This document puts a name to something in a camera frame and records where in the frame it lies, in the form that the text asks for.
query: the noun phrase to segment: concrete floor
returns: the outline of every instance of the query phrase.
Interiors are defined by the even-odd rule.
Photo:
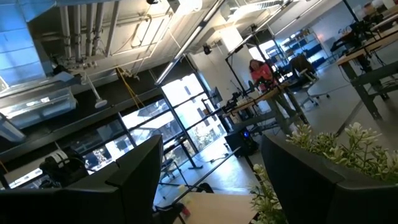
[[[398,60],[398,55],[394,53],[394,49],[398,49],[398,44],[395,43],[380,51],[378,55],[385,63],[391,63]],[[379,64],[372,63],[374,68],[380,67]],[[353,64],[357,73],[361,73],[360,69]],[[346,81],[347,77],[341,72],[338,66],[330,65],[329,67],[318,71],[320,80],[310,89],[310,94],[319,94],[327,91],[330,92],[330,99],[325,97],[319,100],[319,106],[314,107],[310,102],[305,105],[305,115],[310,122],[311,127],[315,133],[319,132],[336,132],[344,123],[354,107],[359,103],[360,98],[355,89]],[[379,112],[383,117],[381,121],[373,120],[367,109],[363,106],[354,119],[350,122],[361,123],[365,128],[372,128],[373,130],[382,133],[379,137],[379,144],[389,148],[398,149],[398,91],[389,93],[390,100],[384,102],[380,97],[377,97],[374,102],[379,108]],[[302,94],[296,94],[296,98],[301,101]],[[266,134],[276,134],[279,138],[285,138],[284,134],[278,128],[268,130]],[[346,143],[347,138],[344,134],[339,138],[340,143]],[[209,170],[216,166],[221,160],[214,163],[209,163],[210,159],[223,156],[227,152],[223,145],[224,139],[220,138],[199,155],[194,158],[195,163],[203,169],[190,170],[188,167],[190,163],[185,163],[181,169],[183,175],[189,184],[194,184],[197,180],[203,177]],[[251,156],[252,162],[262,164],[260,153]],[[169,180],[165,178],[164,182],[182,184],[182,178],[177,171],[174,172],[175,179]],[[235,158],[234,156],[228,159],[221,165],[214,173],[205,179],[217,192],[227,194],[248,194],[248,186],[256,184],[256,179],[251,173],[249,166],[243,158]],[[155,204],[159,206],[169,204],[178,196],[178,188],[171,186],[159,186],[155,198]]]

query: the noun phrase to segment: potted plant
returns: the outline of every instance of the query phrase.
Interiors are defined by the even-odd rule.
[[[287,142],[374,179],[398,184],[398,152],[377,145],[380,134],[364,129],[359,123],[346,128],[345,134],[348,136],[348,145],[338,144],[338,136],[334,133],[314,135],[310,126],[301,125],[291,136],[287,136]],[[256,164],[254,171],[261,178],[261,183],[260,187],[251,189],[252,205],[258,212],[252,223],[287,223],[265,168]]]

